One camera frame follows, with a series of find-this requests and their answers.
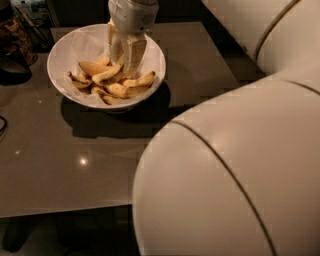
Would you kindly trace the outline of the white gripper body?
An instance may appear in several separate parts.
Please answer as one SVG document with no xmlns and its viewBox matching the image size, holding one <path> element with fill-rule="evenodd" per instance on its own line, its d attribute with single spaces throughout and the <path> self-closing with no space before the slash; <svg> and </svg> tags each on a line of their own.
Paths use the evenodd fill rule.
<svg viewBox="0 0 320 256">
<path fill-rule="evenodd" d="M 156 19 L 158 0 L 109 0 L 110 18 L 115 27 L 128 34 L 150 29 Z"/>
</svg>

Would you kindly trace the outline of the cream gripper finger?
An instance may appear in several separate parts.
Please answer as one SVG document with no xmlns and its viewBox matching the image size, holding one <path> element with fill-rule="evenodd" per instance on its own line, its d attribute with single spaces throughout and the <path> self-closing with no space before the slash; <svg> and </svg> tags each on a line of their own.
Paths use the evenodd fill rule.
<svg viewBox="0 0 320 256">
<path fill-rule="evenodd" d="M 109 30 L 109 50 L 113 62 L 117 62 L 123 54 L 122 33 L 116 28 L 112 19 L 107 23 Z"/>
<path fill-rule="evenodd" d="M 138 68 L 144 56 L 147 40 L 144 34 L 128 34 L 121 42 L 124 54 L 125 72 L 131 72 Z"/>
</svg>

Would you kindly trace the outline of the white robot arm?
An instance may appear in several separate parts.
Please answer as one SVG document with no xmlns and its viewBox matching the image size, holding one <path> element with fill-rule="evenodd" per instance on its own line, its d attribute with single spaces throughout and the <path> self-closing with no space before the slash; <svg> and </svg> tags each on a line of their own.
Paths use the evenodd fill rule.
<svg viewBox="0 0 320 256">
<path fill-rule="evenodd" d="M 320 256 L 320 0 L 201 0 L 263 70 L 149 142 L 141 256 Z"/>
</svg>

